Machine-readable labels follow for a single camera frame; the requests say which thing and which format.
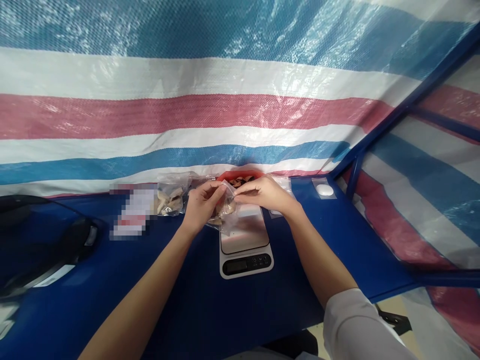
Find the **forearm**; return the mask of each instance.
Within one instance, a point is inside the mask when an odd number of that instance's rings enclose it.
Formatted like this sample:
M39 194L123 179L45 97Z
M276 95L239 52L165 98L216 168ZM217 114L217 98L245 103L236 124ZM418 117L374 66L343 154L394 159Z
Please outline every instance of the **forearm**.
M195 233L180 227L150 269L107 317L80 359L139 359L169 298Z
M321 305L335 294L357 288L352 275L314 228L302 206L284 214L291 228L301 264Z

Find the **wrist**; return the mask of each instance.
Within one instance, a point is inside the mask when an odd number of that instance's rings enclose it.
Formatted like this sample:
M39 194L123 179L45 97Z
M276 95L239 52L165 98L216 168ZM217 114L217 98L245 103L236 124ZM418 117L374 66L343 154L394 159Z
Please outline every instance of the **wrist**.
M292 201L292 203L288 205L288 208L280 212L287 220L294 219L305 213L302 204L300 204L297 200Z
M183 235L184 237L193 240L193 238L197 236L200 230L201 229L198 229L194 226L186 224L185 222L182 222L177 232Z

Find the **floor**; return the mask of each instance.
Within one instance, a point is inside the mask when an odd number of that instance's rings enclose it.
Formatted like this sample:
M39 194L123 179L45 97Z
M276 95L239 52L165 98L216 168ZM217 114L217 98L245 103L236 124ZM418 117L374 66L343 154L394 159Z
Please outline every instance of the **floor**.
M402 298L400 296L391 297L387 300L381 301L378 303L378 306L384 312L407 316L407 310L405 309L404 303L402 302ZM309 327L308 330L315 335L318 342L318 356L323 359L330 360L330 357L324 347L324 324L320 323L316 326ZM425 360L424 356L420 352L420 348L417 344L417 340L413 331L406 332L400 336L400 338L405 346L410 349L413 354L415 354L418 360Z

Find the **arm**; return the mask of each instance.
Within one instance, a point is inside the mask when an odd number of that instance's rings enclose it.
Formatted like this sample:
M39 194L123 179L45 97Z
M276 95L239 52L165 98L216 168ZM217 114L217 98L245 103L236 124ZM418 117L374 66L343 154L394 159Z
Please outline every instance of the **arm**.
M247 182L235 194L235 201L279 211L288 221L308 281L325 309L323 338L332 359L415 359L358 289L300 203L268 175Z
M170 296L192 240L226 187L210 181L190 191L185 218L153 265L106 318L79 359L139 359Z
M235 201L283 214L291 228L303 270L323 308L335 294L358 288L352 275L310 223L302 205L266 175L235 192Z

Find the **white round object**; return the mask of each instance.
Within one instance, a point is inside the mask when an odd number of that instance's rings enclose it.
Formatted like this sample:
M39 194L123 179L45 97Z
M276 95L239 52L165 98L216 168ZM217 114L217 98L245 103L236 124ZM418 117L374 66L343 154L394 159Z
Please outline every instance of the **white round object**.
M318 184L316 186L316 192L322 196L330 196L334 194L334 189L330 185Z

